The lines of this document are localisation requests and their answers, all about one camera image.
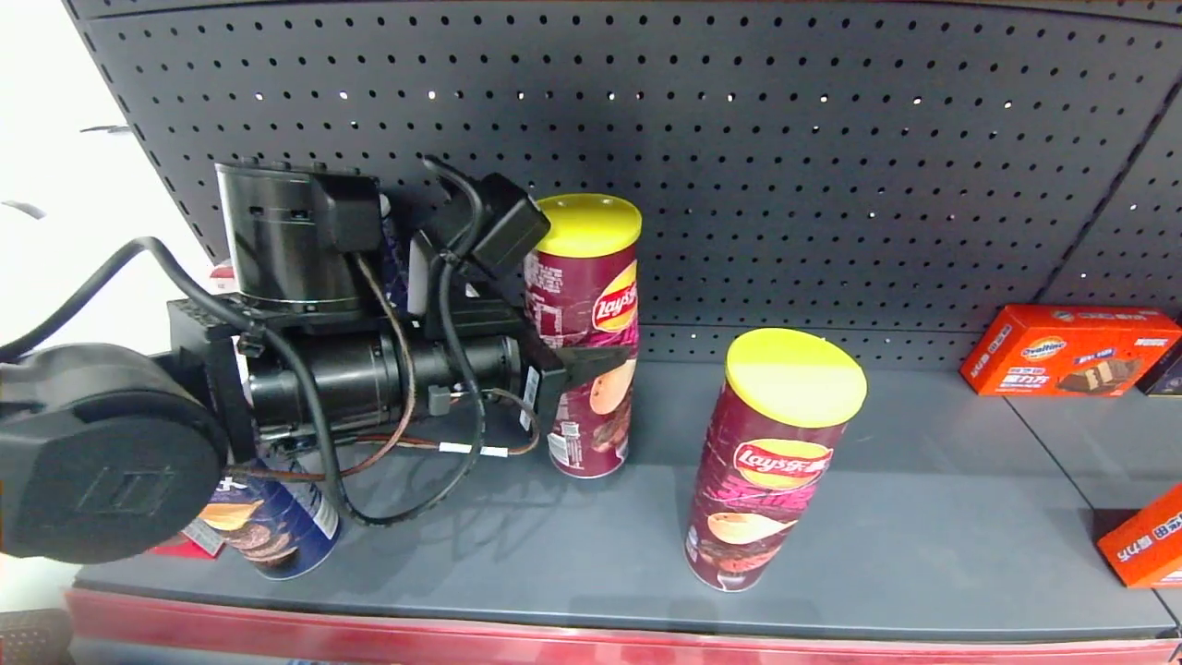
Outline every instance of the shelf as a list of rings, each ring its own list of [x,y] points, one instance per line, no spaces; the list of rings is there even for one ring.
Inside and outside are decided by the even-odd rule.
[[[866,406],[760,585],[742,594],[706,587],[681,547],[721,382],[716,365],[644,363],[634,458],[617,475],[569,480],[544,451],[483,459],[435,511],[403,528],[351,528],[319,569],[290,582],[267,581],[227,553],[87,567],[78,586],[332,614],[795,638],[1059,641],[1175,631],[1151,592],[1126,591],[1109,572],[1087,504],[1007,403],[979,398],[948,373],[871,372]],[[400,454],[389,474],[359,477],[355,498],[389,511],[408,474],[417,494],[405,502],[456,462]]]
[[[1095,537],[1182,482],[1182,403],[1134,392],[1119,399],[1011,399],[1096,510]],[[1182,589],[1157,594],[1182,615]]]

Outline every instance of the wire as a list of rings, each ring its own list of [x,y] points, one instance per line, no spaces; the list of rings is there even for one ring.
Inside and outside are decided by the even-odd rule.
[[[325,467],[325,493],[329,496],[329,501],[338,509],[345,513],[352,520],[361,522],[363,524],[375,523],[372,519],[363,513],[358,511],[356,507],[349,501],[349,496],[345,493],[344,483],[340,480],[340,464],[337,461],[336,450],[332,448],[332,433],[329,428],[329,420],[324,415],[324,405],[320,402],[320,392],[316,386],[316,378],[312,372],[307,369],[304,359],[300,358],[299,352],[291,346],[287,340],[284,339],[279,332],[271,330],[261,321],[255,320],[247,315],[245,312],[236,309],[222,299],[213,295],[196,281],[181,263],[176,262],[176,256],[168,250],[156,237],[136,237],[126,245],[119,247],[111,257],[106,259],[90,279],[87,279],[83,285],[74,291],[70,298],[66,299],[65,304],[57,308],[50,314],[40,325],[33,330],[26,332],[20,339],[14,343],[9,343],[4,347],[0,347],[0,363],[9,363],[17,358],[28,353],[38,345],[47,340],[58,330],[61,328],[71,318],[73,318],[82,308],[89,302],[98,291],[105,286],[119,269],[123,268],[132,257],[135,257],[139,252],[149,252],[156,262],[160,265],[164,274],[176,283],[176,287],[181,289],[182,293],[189,296],[189,299],[206,309],[210,314],[221,320],[242,330],[243,332],[251,332],[251,334],[256,334],[262,338],[267,346],[284,360],[287,367],[296,374],[296,383],[299,386],[301,393],[304,393],[304,399],[307,403],[309,413],[312,417],[312,426],[316,431],[317,443],[320,448],[320,457],[324,461]]]
[[[517,406],[521,408],[521,411],[526,415],[526,418],[530,419],[530,443],[524,446],[509,449],[508,455],[517,457],[531,452],[533,451],[533,449],[538,448],[538,444],[541,441],[541,422],[538,420],[538,415],[532,409],[530,409],[530,405],[525,404],[525,400],[522,400],[520,397],[514,396],[513,393],[504,391],[501,389],[487,389],[485,391],[485,395],[508,399]],[[460,398],[467,396],[468,393],[452,393],[453,402],[457,402]],[[365,443],[377,443],[377,442],[387,442],[389,441],[389,437],[387,435],[362,435],[357,437],[356,441]],[[398,439],[398,448],[439,450],[440,442],[435,442],[431,439],[420,439],[418,437],[402,437]]]
[[[472,471],[475,467],[476,461],[480,459],[480,451],[485,446],[485,429],[487,415],[485,412],[485,400],[479,399],[481,395],[480,383],[476,380],[476,373],[472,369],[472,364],[468,363],[467,354],[463,353],[463,347],[460,344],[460,337],[455,330],[455,321],[452,317],[452,279],[455,275],[455,266],[462,261],[472,248],[476,245],[480,239],[480,221],[482,211],[485,209],[483,200],[476,188],[472,184],[466,175],[456,170],[455,168],[441,162],[434,156],[423,157],[423,165],[429,170],[444,177],[446,180],[453,182],[459,187],[465,195],[468,197],[472,204],[472,217],[468,221],[468,228],[465,232],[463,237],[460,240],[459,246],[454,250],[448,252],[448,256],[444,260],[442,269],[439,272],[439,307],[440,307],[440,319],[443,327],[443,338],[448,350],[448,354],[452,357],[452,361],[455,364],[456,370],[460,371],[463,386],[467,389],[467,393],[472,396],[478,396],[475,399],[475,432],[472,439],[472,449],[465,455],[463,462],[460,467],[452,474],[448,481],[440,488],[433,496],[421,502],[420,504],[410,508],[398,515],[392,515],[387,519],[375,520],[368,515],[363,515],[356,510],[351,504],[345,504],[346,510],[350,511],[350,516],[355,520],[361,521],[364,524],[374,527],[390,527],[392,524],[414,520],[420,515],[427,513],[431,508],[439,506],[441,501],[447,498],[448,495],[455,489],[460,482]],[[384,295],[379,296],[381,300],[385,300]],[[312,404],[309,404],[310,411],[312,411],[313,422],[316,420],[317,412],[312,409]],[[323,419],[323,409],[320,410],[320,417]],[[409,412],[403,413],[403,420],[409,419]],[[387,448],[394,448],[397,445],[401,432],[396,432],[395,436],[390,437],[387,442]],[[337,461],[336,449],[332,446],[330,439],[322,438],[319,429],[317,429],[317,438],[319,441],[320,458],[324,463],[324,481],[330,488],[335,488],[340,495],[344,495],[344,475],[340,471],[340,464]],[[267,471],[267,470],[249,470],[249,472],[258,472],[259,475],[265,475],[271,478],[278,478],[284,481],[317,481],[318,476],[322,475],[297,475],[292,472],[279,472],[279,471]]]
[[[443,488],[431,500],[423,503],[423,511],[426,511],[443,501],[472,472],[472,469],[476,465],[476,461],[480,459],[480,451],[485,448],[485,400],[480,399],[480,383],[476,380],[476,372],[472,369],[472,364],[468,363],[468,356],[463,353],[463,347],[460,345],[460,335],[455,330],[455,321],[452,318],[452,278],[455,274],[456,263],[472,252],[472,248],[476,246],[476,241],[480,239],[480,221],[483,215],[485,202],[480,191],[476,190],[466,175],[441,162],[437,157],[431,155],[423,157],[423,165],[431,172],[452,181],[463,191],[472,204],[472,219],[468,221],[467,232],[460,240],[460,245],[454,249],[450,259],[444,262],[443,269],[440,270],[439,307],[440,320],[443,327],[443,339],[447,343],[448,352],[450,352],[452,360],[460,371],[460,377],[463,378],[463,386],[473,397],[473,404],[476,410],[472,449],[463,457],[460,468],[456,469]]]
[[[394,334],[398,338],[398,352],[402,358],[401,372],[405,377],[405,396],[407,399],[403,400],[402,406],[402,419],[398,420],[398,425],[395,428],[394,433],[389,437],[383,437],[385,445],[375,451],[368,458],[362,461],[359,464],[351,467],[340,472],[343,478],[348,478],[356,474],[365,471],[370,467],[374,467],[379,459],[387,456],[402,439],[403,432],[407,431],[407,426],[414,418],[415,411],[415,364],[410,358],[410,343],[407,340],[407,331],[402,326],[402,321],[398,320],[398,315],[394,312],[394,306],[390,300],[382,292],[382,286],[377,282],[377,278],[374,276],[374,270],[370,269],[369,263],[365,262],[358,254],[352,255],[357,269],[361,270],[362,276],[369,283],[370,289],[374,292],[374,296],[377,298],[378,302],[382,304],[382,311],[385,317],[390,320],[390,325],[394,327]],[[230,469],[232,472],[241,474],[243,476],[253,476],[255,478],[272,478],[275,481],[282,481],[286,483],[319,483],[325,481],[324,474],[306,474],[301,471],[281,471],[278,469],[259,469],[251,467],[235,467]]]

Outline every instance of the lay's chip can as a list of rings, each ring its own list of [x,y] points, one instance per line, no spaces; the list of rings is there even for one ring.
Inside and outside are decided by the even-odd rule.
[[[800,521],[862,409],[857,363],[807,332],[760,328],[727,351],[706,433],[686,558],[707,585],[751,588]]]
[[[560,471],[598,478],[628,458],[632,377],[639,351],[636,240],[641,213],[604,194],[566,194],[538,201],[550,233],[526,257],[526,311],[552,348],[632,350],[593,383],[563,396],[550,457]]]

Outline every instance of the white wall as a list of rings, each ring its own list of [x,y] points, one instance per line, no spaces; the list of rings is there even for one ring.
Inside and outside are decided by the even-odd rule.
[[[0,200],[48,213],[34,220],[0,206],[0,340],[41,320],[137,235],[156,235],[204,278],[209,261],[135,137],[79,133],[124,118],[61,4],[0,2]],[[151,257],[141,255],[48,344],[165,351],[163,302],[176,296]],[[76,569],[0,558],[0,611],[59,605]]]

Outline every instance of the lay's logo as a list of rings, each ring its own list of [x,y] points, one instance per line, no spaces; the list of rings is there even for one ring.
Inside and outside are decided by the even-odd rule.
[[[1033,345],[1022,350],[1022,358],[1026,360],[1046,360],[1067,347],[1063,338],[1043,338]]]
[[[831,449],[811,442],[755,439],[735,448],[734,467],[753,485],[792,491],[820,478],[832,457]]]
[[[596,298],[591,324],[605,332],[618,332],[636,317],[636,261],[629,263]]]

